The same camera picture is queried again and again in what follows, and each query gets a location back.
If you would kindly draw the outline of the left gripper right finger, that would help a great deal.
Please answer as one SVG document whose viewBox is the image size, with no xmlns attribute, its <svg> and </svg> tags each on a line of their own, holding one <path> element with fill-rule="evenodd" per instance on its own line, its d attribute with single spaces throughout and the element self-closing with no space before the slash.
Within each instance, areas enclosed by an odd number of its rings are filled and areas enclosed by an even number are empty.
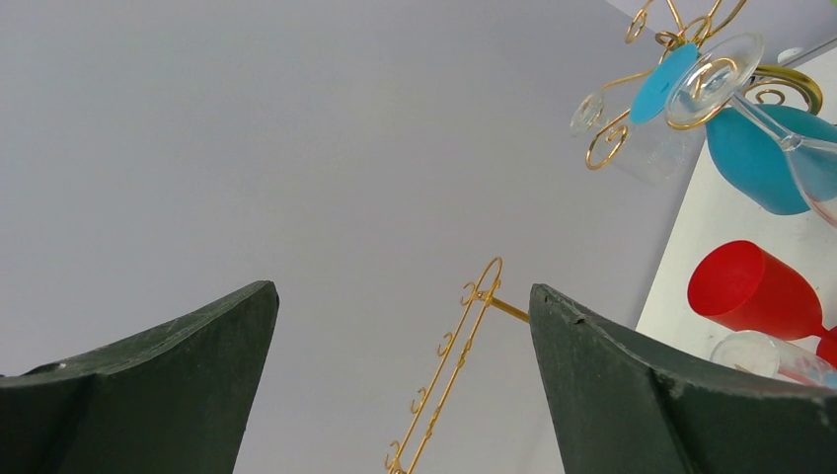
<svg viewBox="0 0 837 474">
<path fill-rule="evenodd" d="M 542 283 L 530 334 L 568 473 L 832 473 L 836 393 L 730 369 Z"/>
</svg>

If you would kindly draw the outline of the clear glass near red goblet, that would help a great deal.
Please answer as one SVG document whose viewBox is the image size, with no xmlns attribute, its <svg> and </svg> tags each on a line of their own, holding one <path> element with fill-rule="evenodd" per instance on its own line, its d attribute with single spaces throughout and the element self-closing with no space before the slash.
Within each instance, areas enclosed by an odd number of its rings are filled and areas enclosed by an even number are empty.
<svg viewBox="0 0 837 474">
<path fill-rule="evenodd" d="M 710 361 L 746 373 L 806 386 L 836 388 L 836 368 L 818 355 L 757 331 L 719 341 Z"/>
</svg>

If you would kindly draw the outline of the red plastic goblet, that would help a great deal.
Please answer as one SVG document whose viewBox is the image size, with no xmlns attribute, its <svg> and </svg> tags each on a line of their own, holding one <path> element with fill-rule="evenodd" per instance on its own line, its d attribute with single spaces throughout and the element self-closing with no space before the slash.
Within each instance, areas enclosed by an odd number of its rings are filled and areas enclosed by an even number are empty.
<svg viewBox="0 0 837 474">
<path fill-rule="evenodd" d="M 836 364 L 836 329 L 824 326 L 814 287 L 751 241 L 730 241 L 710 252 L 693 271 L 686 295 L 695 313 L 732 331 L 787 342 L 817 337 L 816 355 Z"/>
</svg>

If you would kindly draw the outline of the clear patterned wine glass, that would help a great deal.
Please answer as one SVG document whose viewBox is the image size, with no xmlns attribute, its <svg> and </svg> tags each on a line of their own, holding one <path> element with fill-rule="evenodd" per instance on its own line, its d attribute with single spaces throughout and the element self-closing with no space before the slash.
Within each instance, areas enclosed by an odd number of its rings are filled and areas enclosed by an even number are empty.
<svg viewBox="0 0 837 474">
<path fill-rule="evenodd" d="M 634 123 L 606 104 L 602 91 L 589 94 L 574 112 L 571 135 L 588 142 L 584 163 L 590 171 L 616 168 L 648 185 L 659 185 L 678 174 L 702 146 L 702 130 L 677 131 L 661 115 Z"/>
</svg>

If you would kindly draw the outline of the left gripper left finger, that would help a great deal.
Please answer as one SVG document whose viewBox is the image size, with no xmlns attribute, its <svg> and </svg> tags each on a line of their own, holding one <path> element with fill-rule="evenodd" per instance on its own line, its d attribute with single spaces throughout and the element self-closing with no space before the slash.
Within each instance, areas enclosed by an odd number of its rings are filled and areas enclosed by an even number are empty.
<svg viewBox="0 0 837 474">
<path fill-rule="evenodd" d="M 250 283 L 187 315 L 1 380 L 5 473 L 230 473 L 279 296 Z"/>
</svg>

